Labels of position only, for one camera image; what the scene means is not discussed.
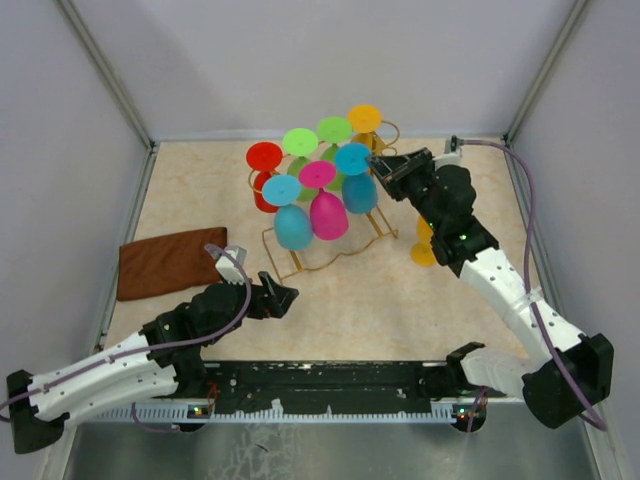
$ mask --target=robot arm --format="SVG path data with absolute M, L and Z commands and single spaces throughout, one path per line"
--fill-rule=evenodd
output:
M 227 262 L 221 262 L 220 269 L 226 279 L 237 280 Z M 251 287 L 246 316 L 282 318 L 298 291 L 278 285 L 266 272 L 258 276 L 261 285 Z M 16 453 L 44 448 L 57 441 L 65 429 L 123 403 L 188 396 L 191 392 L 197 395 L 206 375 L 200 349 L 222 335 L 207 343 L 198 339 L 229 325 L 245 297 L 244 284 L 210 285 L 191 302 L 159 315 L 138 333 L 96 355 L 42 375 L 24 370 L 9 375 L 9 398 L 31 394 L 9 407 Z M 164 348 L 169 342 L 174 346 Z M 71 378 L 56 384 L 63 377 Z
M 396 201 L 409 199 L 433 230 L 435 257 L 480 292 L 513 331 L 529 354 L 521 359 L 472 343 L 449 356 L 461 385 L 488 386 L 525 400 L 544 425 L 556 428 L 584 407 L 561 375 L 544 341 L 535 302 L 550 339 L 564 365 L 591 405 L 610 391 L 613 347 L 601 334 L 588 337 L 555 312 L 536 292 L 527 294 L 520 275 L 498 241 L 473 215 L 476 192 L 471 175 L 459 166 L 456 137 L 444 156 L 424 148 L 398 156 L 368 158 L 372 172 Z

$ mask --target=tabletop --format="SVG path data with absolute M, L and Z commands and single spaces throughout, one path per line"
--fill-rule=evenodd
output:
M 253 142 L 162 143 L 151 176 L 135 239 L 198 228 L 228 228 L 230 245 L 247 249 L 247 273 L 268 271 L 275 278 L 262 244 L 273 214 L 259 211 L 247 184 L 245 161 Z M 444 139 L 401 139 L 400 153 L 428 147 L 442 153 Z M 463 148 L 464 166 L 477 191 L 475 215 L 499 240 L 522 273 L 525 230 L 501 152 Z M 279 167 L 286 170 L 287 159 Z M 206 360 L 442 360 L 471 341 L 526 356 L 516 337 L 485 299 L 448 268 L 420 267 L 409 256 L 417 242 L 418 214 L 378 187 L 379 206 L 397 239 L 386 236 L 358 255 L 340 257 L 331 266 L 284 280 L 300 296 L 282 319 L 245 319 L 241 328 L 203 349 Z M 340 240 L 314 239 L 300 255 L 304 265 L 325 263 L 340 251 L 362 248 L 373 238 L 363 216 L 350 215 L 349 232 Z M 282 275 L 295 265 L 273 232 L 267 245 Z M 160 297 L 117 302 L 107 346 L 116 344 L 160 313 L 189 301 L 205 287 Z

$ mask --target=brown cloth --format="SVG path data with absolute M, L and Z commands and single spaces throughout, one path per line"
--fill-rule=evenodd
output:
M 120 247 L 119 301 L 139 300 L 220 281 L 204 246 L 227 246 L 226 227 L 147 238 Z

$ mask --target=cable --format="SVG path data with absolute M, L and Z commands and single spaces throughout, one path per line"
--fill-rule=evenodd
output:
M 471 433 L 471 427 L 473 426 L 473 419 L 476 417 L 476 411 L 478 410 L 478 405 L 480 405 L 480 399 L 484 397 L 489 392 L 487 387 L 482 387 L 478 394 L 476 395 L 475 400 L 473 401 L 473 405 L 471 405 L 471 412 L 469 413 L 469 423 L 467 424 L 467 433 Z
M 533 175 L 531 173 L 531 170 L 529 169 L 529 166 L 525 163 L 525 161 L 522 159 L 522 157 L 520 157 L 518 153 L 516 153 L 509 147 L 506 147 L 499 143 L 490 142 L 488 140 L 460 140 L 460 145 L 488 146 L 488 147 L 497 148 L 498 150 L 502 150 L 504 153 L 509 155 L 513 160 L 515 160 L 518 163 L 518 165 L 520 165 L 520 167 L 522 167 L 522 170 L 524 171 L 525 176 L 527 177 L 527 183 L 529 185 L 529 193 L 531 195 L 531 208 L 529 210 L 529 218 L 527 219 L 527 236 L 524 244 L 524 288 L 526 292 L 529 293 L 531 292 L 531 273 L 529 271 L 529 257 L 531 256 L 531 244 L 533 242 L 533 225 L 535 223 L 534 220 L 535 220 L 536 207 L 537 207 L 536 188 L 533 181 Z M 584 393 L 582 393 L 580 386 L 573 379 L 573 377 L 571 376 L 571 373 L 569 373 L 569 370 L 567 370 L 566 365 L 564 364 L 557 350 L 553 346 L 553 342 L 551 341 L 551 337 L 549 336 L 547 327 L 545 326 L 544 321 L 542 320 L 542 315 L 540 314 L 540 309 L 538 308 L 538 305 L 536 304 L 536 302 L 531 303 L 531 310 L 533 311 L 533 316 L 535 317 L 536 323 L 538 324 L 538 328 L 540 329 L 540 334 L 542 335 L 542 339 L 544 340 L 545 345 L 549 349 L 551 358 L 553 358 L 553 361 L 558 367 L 558 370 L 562 374 L 563 378 L 566 380 L 567 384 L 569 385 L 569 387 L 571 388 L 575 396 L 578 398 L 582 406 L 585 408 L 587 412 L 589 412 L 589 415 L 591 416 L 591 418 L 588 418 L 585 415 L 580 414 L 579 415 L 580 418 L 582 418 L 585 422 L 589 423 L 590 425 L 593 425 L 597 429 L 606 431 L 607 424 L 600 417 L 600 415 L 598 415 L 598 413 L 595 411 L 591 403 L 589 403 L 589 400 L 587 400 L 587 397 L 585 397 Z
M 9 398 L 7 400 L 5 400 L 4 402 L 2 402 L 0 404 L 0 411 L 4 410 L 6 407 L 13 405 L 16 402 L 19 402 L 20 400 L 24 400 L 25 398 L 29 398 L 33 395 L 37 395 L 38 393 L 42 393 L 42 392 L 46 392 L 47 390 L 49 390 L 50 388 L 53 387 L 57 387 L 58 385 L 64 383 L 64 382 L 68 382 L 69 380 L 71 380 L 72 378 L 76 378 L 79 375 L 82 375 L 83 373 L 87 373 L 91 370 L 93 370 L 94 368 L 99 367 L 100 365 L 103 365 L 105 363 L 113 363 L 115 360 L 118 360 L 120 358 L 123 357 L 128 357 L 131 355 L 136 355 L 138 353 L 144 353 L 144 352 L 154 352 L 157 350 L 165 350 L 167 348 L 178 348 L 178 347 L 188 347 L 190 345 L 198 345 L 201 343 L 207 343 L 212 341 L 213 339 L 215 339 L 216 337 L 220 337 L 222 335 L 224 335 L 225 333 L 227 333 L 229 330 L 231 330 L 240 320 L 242 320 L 245 316 L 245 314 L 247 313 L 247 310 L 249 309 L 249 303 L 251 302 L 251 280 L 249 279 L 249 276 L 247 275 L 247 272 L 244 271 L 244 268 L 242 268 L 242 265 L 240 265 L 240 263 L 233 258 L 232 255 L 228 254 L 227 252 L 224 251 L 224 249 L 218 247 L 217 245 L 213 245 L 211 244 L 211 247 L 216 250 L 220 255 L 227 257 L 229 259 L 229 261 L 231 261 L 231 263 L 233 264 L 234 267 L 236 267 L 238 269 L 238 271 L 240 272 L 240 275 L 242 276 L 242 279 L 244 281 L 245 287 L 247 287 L 247 295 L 244 299 L 244 303 L 242 304 L 242 307 L 240 308 L 240 311 L 238 312 L 238 314 L 235 316 L 235 318 L 233 320 L 231 320 L 229 323 L 227 323 L 224 327 L 222 327 L 221 329 L 209 334 L 209 335 L 205 335 L 204 337 L 199 337 L 199 338 L 194 338 L 191 340 L 181 340 L 181 341 L 177 341 L 177 342 L 166 342 L 166 343 L 159 343 L 157 345 L 148 345 L 146 347 L 139 347 L 139 348 L 134 348 L 131 350 L 125 350 L 123 352 L 114 354 L 114 355 L 110 355 L 107 358 L 101 359 L 101 360 L 96 360 L 93 363 L 90 363 L 89 365 L 86 365 L 74 372 L 68 373 L 66 375 L 63 375 L 60 378 L 57 378 L 56 380 L 50 382 L 50 383 L 45 383 L 42 385 L 41 388 L 35 388 L 31 391 L 27 391 L 24 393 L 21 393 L 19 395 L 16 395 L 15 397 Z M 0 421 L 5 422 L 5 423 L 9 423 L 11 420 L 3 415 L 0 415 Z
M 138 418 L 138 414 L 136 412 L 136 402 L 133 402 L 131 404 L 131 418 L 133 418 L 133 423 L 135 423 L 137 426 L 139 426 L 141 429 L 143 429 L 146 432 L 151 432 L 151 433 L 180 433 L 180 428 L 179 427 L 157 428 L 157 427 L 150 427 L 149 425 L 145 425 L 144 423 L 142 423 L 140 421 L 140 419 Z

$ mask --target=gray wall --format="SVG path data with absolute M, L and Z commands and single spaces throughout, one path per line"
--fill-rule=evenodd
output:
M 503 133 L 572 0 L 76 0 L 156 139 L 269 135 L 377 104 Z
M 640 444 L 640 2 L 594 1 L 516 142 L 569 318 L 616 348 L 611 400 Z M 640 473 L 640 458 L 633 455 Z
M 4 383 L 87 354 L 145 151 L 54 2 L 4 2 L 0 65 Z M 0 478 L 33 478 L 41 454 L 0 427 Z

